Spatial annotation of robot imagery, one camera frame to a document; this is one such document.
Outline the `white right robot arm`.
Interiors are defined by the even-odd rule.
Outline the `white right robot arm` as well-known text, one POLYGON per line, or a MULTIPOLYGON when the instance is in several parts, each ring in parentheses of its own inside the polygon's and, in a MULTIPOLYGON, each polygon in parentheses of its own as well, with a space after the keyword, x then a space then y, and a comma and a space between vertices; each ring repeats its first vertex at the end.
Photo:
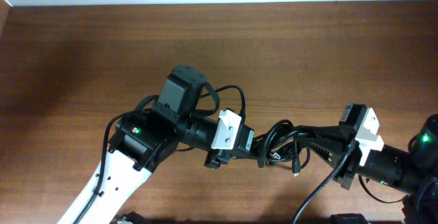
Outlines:
POLYGON ((332 180, 349 189, 356 175, 404 192, 405 223, 437 222, 437 115, 429 116, 402 151, 380 141, 299 138, 335 171, 332 180))

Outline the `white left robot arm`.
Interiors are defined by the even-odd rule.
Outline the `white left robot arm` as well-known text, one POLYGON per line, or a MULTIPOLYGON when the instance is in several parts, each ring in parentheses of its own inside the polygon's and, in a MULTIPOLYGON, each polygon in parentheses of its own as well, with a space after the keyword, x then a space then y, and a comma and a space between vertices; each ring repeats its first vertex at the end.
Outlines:
POLYGON ((217 169, 231 159, 264 157, 245 111, 220 110, 220 98, 206 77, 191 66, 175 66, 159 95, 114 117, 104 134, 101 161, 61 223, 110 223, 179 143, 207 152, 205 166, 217 169))

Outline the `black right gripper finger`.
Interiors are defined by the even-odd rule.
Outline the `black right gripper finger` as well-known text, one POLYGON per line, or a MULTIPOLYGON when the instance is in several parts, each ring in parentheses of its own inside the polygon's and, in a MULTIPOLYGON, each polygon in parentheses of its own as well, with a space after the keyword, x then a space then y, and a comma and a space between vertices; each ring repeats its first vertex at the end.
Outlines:
POLYGON ((298 128, 303 129, 306 132, 309 132, 316 137, 329 139, 329 140, 345 141, 349 137, 348 125, 336 125, 336 126, 326 126, 326 127, 301 125, 298 126, 298 128))
POLYGON ((345 150, 345 144, 336 140, 309 140, 307 146, 327 164, 339 164, 345 150))

